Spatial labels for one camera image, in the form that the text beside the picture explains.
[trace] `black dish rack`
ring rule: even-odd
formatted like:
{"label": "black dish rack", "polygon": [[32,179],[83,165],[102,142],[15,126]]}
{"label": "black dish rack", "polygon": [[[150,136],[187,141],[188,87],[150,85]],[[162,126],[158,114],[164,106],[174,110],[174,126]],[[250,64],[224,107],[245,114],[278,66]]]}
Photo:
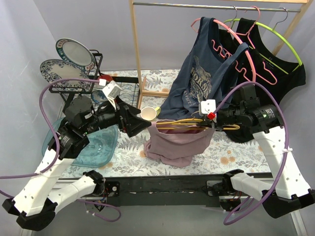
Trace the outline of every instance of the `black dish rack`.
{"label": "black dish rack", "polygon": [[[100,71],[100,65],[103,60],[103,54],[99,53],[98,50],[90,50],[96,61],[96,69],[92,69],[87,72],[88,77],[91,80],[97,80],[100,75],[103,75]],[[138,83],[138,77],[122,77],[122,76],[112,76],[113,80],[122,88],[119,97],[122,101],[138,107],[139,104],[139,94],[140,88]],[[63,112],[70,105],[70,102],[78,96],[91,96],[92,92],[101,89],[98,84],[91,83],[91,86],[86,89],[84,87],[65,87],[58,84],[51,86],[49,91],[51,93],[59,93],[64,100]],[[92,101],[94,108],[98,106],[94,101]]]}

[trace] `clothing rack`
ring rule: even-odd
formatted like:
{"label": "clothing rack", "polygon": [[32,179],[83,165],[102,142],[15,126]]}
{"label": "clothing rack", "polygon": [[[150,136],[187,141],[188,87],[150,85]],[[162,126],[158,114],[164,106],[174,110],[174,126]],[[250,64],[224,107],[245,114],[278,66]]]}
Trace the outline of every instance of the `clothing rack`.
{"label": "clothing rack", "polygon": [[[298,3],[302,4],[302,6],[298,9],[287,9],[284,10],[283,8],[259,8],[260,11],[270,11],[270,12],[293,12],[296,13],[294,19],[290,23],[289,27],[287,28],[286,32],[284,33],[284,38],[288,38],[299,21],[301,20],[302,16],[311,5],[313,0],[268,0],[269,2],[280,2],[280,3]],[[141,77],[141,66],[140,66],[140,55],[139,55],[139,44],[138,44],[138,35],[137,35],[137,24],[135,18],[135,5],[142,5],[142,6],[169,6],[169,7],[185,7],[185,8],[203,8],[203,9],[219,9],[219,10],[235,10],[234,6],[212,6],[212,5],[192,5],[192,4],[174,4],[174,3],[157,3],[157,2],[134,2],[133,0],[129,0],[129,7],[130,7],[130,15],[131,15],[131,23],[132,23],[132,32],[133,32],[133,42],[134,42],[134,49],[136,54],[136,63],[137,63],[137,72],[138,72],[138,80],[139,80],[139,104],[138,108],[141,106],[143,96],[157,96],[157,97],[167,97],[168,92],[162,91],[149,91],[145,90],[146,84],[146,77],[144,77],[142,81]],[[254,7],[237,7],[239,11],[257,11]],[[284,42],[280,40],[277,46],[273,50],[273,54],[276,55],[281,47],[283,46]]]}

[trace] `graphic print on shirt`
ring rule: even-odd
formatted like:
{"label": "graphic print on shirt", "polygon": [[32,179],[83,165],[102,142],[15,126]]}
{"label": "graphic print on shirt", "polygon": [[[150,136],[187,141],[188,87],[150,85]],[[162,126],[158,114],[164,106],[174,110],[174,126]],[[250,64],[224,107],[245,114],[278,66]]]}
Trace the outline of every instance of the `graphic print on shirt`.
{"label": "graphic print on shirt", "polygon": [[212,87],[211,74],[200,66],[197,56],[193,56],[193,58],[195,59],[195,64],[192,65],[189,86],[184,93],[190,106],[206,100]]}

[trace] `gray floor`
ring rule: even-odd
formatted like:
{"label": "gray floor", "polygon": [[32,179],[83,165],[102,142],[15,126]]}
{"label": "gray floor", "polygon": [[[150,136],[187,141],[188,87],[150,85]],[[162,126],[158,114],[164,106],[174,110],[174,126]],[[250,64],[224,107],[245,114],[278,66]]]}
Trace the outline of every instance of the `gray floor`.
{"label": "gray floor", "polygon": [[[224,226],[226,214],[200,206],[124,206],[118,222],[108,223],[86,214],[82,203],[72,203],[33,236],[295,236],[290,215],[273,219],[263,208],[239,222]],[[112,209],[105,216],[117,217]]]}

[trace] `pink cloth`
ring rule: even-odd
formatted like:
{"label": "pink cloth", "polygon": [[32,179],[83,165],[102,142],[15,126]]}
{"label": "pink cloth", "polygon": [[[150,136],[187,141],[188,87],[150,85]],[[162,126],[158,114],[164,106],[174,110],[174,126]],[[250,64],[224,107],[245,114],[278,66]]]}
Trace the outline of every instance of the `pink cloth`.
{"label": "pink cloth", "polygon": [[[163,127],[180,127],[185,125],[163,125]],[[144,153],[147,158],[161,160],[166,165],[185,167],[192,157],[201,154],[210,145],[215,129],[183,130],[161,129],[158,130],[156,122],[148,128],[151,138],[144,144]]]}

